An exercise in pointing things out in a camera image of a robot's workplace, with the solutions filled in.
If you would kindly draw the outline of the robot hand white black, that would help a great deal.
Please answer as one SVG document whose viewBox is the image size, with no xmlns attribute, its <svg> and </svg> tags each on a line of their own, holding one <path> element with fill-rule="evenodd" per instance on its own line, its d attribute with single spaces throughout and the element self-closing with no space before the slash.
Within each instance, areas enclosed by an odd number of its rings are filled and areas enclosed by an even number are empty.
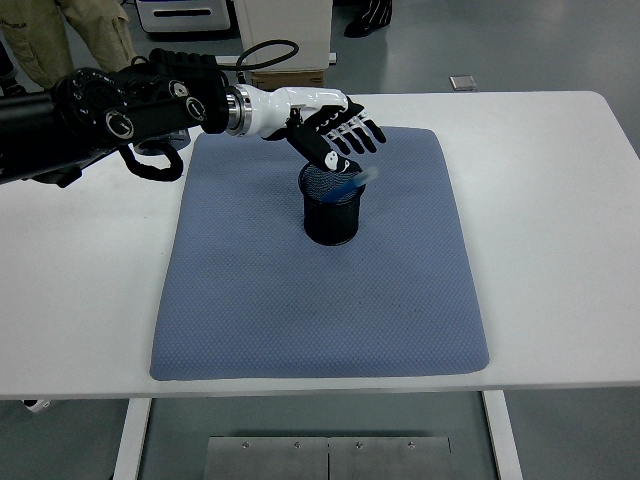
<svg viewBox="0 0 640 480">
<path fill-rule="evenodd" d="M 282 87 L 272 92 L 243 85 L 237 133 L 285 139 L 324 172 L 358 172 L 351 153 L 374 153 L 386 137 L 365 107 L 340 90 Z"/>
</svg>

